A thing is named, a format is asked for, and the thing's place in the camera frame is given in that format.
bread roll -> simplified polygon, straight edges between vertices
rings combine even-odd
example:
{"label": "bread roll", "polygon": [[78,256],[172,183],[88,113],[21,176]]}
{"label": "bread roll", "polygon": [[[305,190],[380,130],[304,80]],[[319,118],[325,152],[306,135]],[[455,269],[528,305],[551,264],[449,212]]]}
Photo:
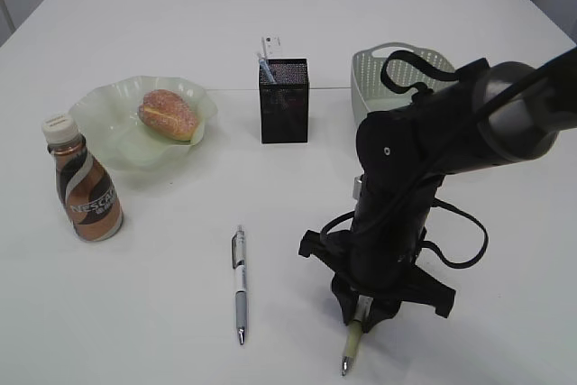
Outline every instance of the bread roll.
{"label": "bread roll", "polygon": [[198,126],[188,104],[165,89],[153,90],[144,96],[138,117],[154,131],[174,140],[189,141]]}

pen holder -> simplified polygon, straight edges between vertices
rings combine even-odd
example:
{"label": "pen holder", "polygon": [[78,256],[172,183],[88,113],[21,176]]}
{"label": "pen holder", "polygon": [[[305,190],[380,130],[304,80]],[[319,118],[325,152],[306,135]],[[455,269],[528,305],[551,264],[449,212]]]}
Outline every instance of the pen holder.
{"label": "pen holder", "polygon": [[259,68],[262,143],[308,141],[308,68],[306,59],[270,59],[276,83]]}

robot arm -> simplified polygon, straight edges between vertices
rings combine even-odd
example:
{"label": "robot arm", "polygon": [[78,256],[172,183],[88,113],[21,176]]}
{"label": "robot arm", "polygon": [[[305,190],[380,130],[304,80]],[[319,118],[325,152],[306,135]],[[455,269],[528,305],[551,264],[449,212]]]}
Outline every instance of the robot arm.
{"label": "robot arm", "polygon": [[[391,84],[386,68],[381,81],[407,91]],[[301,242],[299,254],[314,254],[335,272],[331,289],[346,324],[359,294],[373,297],[365,332],[394,317],[403,301],[449,315],[454,290],[416,266],[421,249],[431,248],[425,222],[432,206],[469,217],[485,234],[480,253],[455,268],[484,253],[482,225],[435,198],[444,176],[539,158],[559,131],[577,127],[577,49],[537,70],[516,62],[490,68],[478,60],[457,73],[459,81],[446,89],[432,93],[416,84],[410,105],[367,116],[356,139],[364,169],[357,207]],[[350,230],[329,233],[347,217]]]}

glass bowl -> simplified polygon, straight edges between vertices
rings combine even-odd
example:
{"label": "glass bowl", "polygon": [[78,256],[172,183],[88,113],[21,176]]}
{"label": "glass bowl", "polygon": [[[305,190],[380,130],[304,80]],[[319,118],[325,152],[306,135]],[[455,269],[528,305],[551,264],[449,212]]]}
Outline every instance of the glass bowl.
{"label": "glass bowl", "polygon": [[[154,89],[178,94],[195,112],[199,125],[190,142],[169,139],[142,123],[138,107],[144,95]],[[206,120],[217,109],[201,86],[184,78],[138,76],[94,89],[69,112],[87,138],[89,150],[105,167],[153,170],[198,144]]]}

coffee bottle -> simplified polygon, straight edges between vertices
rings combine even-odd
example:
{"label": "coffee bottle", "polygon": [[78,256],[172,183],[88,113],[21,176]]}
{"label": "coffee bottle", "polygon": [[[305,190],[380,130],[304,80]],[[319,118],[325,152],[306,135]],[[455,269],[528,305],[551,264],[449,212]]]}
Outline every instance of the coffee bottle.
{"label": "coffee bottle", "polygon": [[102,241],[114,235],[123,211],[114,184],[87,148],[70,115],[56,115],[42,125],[48,152],[56,161],[56,189],[77,235]]}

